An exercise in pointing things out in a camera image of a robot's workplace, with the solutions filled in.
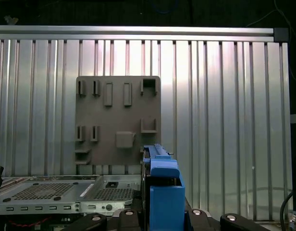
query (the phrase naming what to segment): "black corner bracket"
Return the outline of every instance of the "black corner bracket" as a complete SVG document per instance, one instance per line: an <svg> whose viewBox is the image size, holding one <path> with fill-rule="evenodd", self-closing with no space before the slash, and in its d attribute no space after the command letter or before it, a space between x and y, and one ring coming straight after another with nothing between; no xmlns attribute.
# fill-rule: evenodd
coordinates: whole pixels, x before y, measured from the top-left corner
<svg viewBox="0 0 296 231"><path fill-rule="evenodd" d="M288 28L274 28L274 42L289 42Z"/></svg>

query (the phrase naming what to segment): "rectangular tab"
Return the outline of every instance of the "rectangular tab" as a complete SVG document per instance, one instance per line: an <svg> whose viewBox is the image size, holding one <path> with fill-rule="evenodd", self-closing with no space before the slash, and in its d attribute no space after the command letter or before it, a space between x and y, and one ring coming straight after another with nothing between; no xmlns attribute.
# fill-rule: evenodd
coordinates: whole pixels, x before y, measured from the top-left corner
<svg viewBox="0 0 296 231"><path fill-rule="evenodd" d="M112 107L112 104L113 104L113 83L108 82L105 84L104 106Z"/></svg>
<svg viewBox="0 0 296 231"><path fill-rule="evenodd" d="M86 95L85 89L86 89L85 81L84 80L77 81L77 83L76 83L76 94L80 95L80 96L85 96Z"/></svg>
<svg viewBox="0 0 296 231"><path fill-rule="evenodd" d="M85 140L85 126L77 126L75 141L82 142L84 140Z"/></svg>
<svg viewBox="0 0 296 231"><path fill-rule="evenodd" d="M93 142L99 141L99 129L100 129L100 126L92 127L90 141L93 141Z"/></svg>
<svg viewBox="0 0 296 231"><path fill-rule="evenodd" d="M94 96L100 96L100 81L94 80L92 85L92 94Z"/></svg>
<svg viewBox="0 0 296 231"><path fill-rule="evenodd" d="M125 107L132 105L132 83L123 85L123 103Z"/></svg>

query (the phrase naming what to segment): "black cable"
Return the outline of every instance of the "black cable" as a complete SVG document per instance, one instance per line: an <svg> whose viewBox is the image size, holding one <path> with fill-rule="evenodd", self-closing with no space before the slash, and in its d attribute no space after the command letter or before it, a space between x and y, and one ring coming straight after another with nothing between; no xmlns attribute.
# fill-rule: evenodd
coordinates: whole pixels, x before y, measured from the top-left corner
<svg viewBox="0 0 296 231"><path fill-rule="evenodd" d="M282 231L286 231L286 227L284 225L284 208L286 207L286 204L288 203L288 201L290 200L290 198L293 196L293 191L291 191L287 197L285 198L285 200L282 203L281 206L281 211L280 211L280 221L281 221L281 228Z"/></svg>
<svg viewBox="0 0 296 231"><path fill-rule="evenodd" d="M168 9L167 11L160 11L157 6L153 3L153 0L150 0L151 2L151 5L152 5L152 8L154 9L154 11L158 12L158 13L161 13L161 14L168 14L168 13L171 13L173 12L174 10L176 10L178 8L178 0L174 0L174 4L173 6Z"/></svg>

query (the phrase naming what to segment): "metal bolt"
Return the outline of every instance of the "metal bolt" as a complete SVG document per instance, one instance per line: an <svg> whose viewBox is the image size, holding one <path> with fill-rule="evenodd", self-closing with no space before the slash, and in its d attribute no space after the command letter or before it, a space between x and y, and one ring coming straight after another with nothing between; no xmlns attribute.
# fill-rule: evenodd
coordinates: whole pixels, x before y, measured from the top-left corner
<svg viewBox="0 0 296 231"><path fill-rule="evenodd" d="M199 210L193 210L193 213L194 213L195 215L200 215L200 214L201 214L201 212L200 212Z"/></svg>
<svg viewBox="0 0 296 231"><path fill-rule="evenodd" d="M101 220L101 217L99 217L99 216L95 216L95 217L92 218L92 220L93 220L93 221L98 221L98 220Z"/></svg>
<svg viewBox="0 0 296 231"><path fill-rule="evenodd" d="M229 219L231 221L235 221L236 220L235 216L232 216L232 215L228 215L227 216L227 219Z"/></svg>

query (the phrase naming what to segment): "blue plastic block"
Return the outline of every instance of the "blue plastic block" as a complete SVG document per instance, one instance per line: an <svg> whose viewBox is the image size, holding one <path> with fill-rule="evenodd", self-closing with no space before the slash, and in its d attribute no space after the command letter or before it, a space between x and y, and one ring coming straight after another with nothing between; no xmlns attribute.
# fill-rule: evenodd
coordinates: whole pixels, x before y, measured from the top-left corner
<svg viewBox="0 0 296 231"><path fill-rule="evenodd" d="M185 186L150 187L150 231L183 231Z"/></svg>
<svg viewBox="0 0 296 231"><path fill-rule="evenodd" d="M164 150L164 148L159 145L159 144L155 144L155 145L145 145L144 149L148 149L149 150L149 154L150 154L150 158L154 159L154 158L165 158L165 159L170 159L171 156L168 154L167 151Z"/></svg>
<svg viewBox="0 0 296 231"><path fill-rule="evenodd" d="M143 161L144 161L145 164L149 164L150 163L150 158L144 158Z"/></svg>
<svg viewBox="0 0 296 231"><path fill-rule="evenodd" d="M179 178L180 171L176 160L151 159L150 174L152 177Z"/></svg>

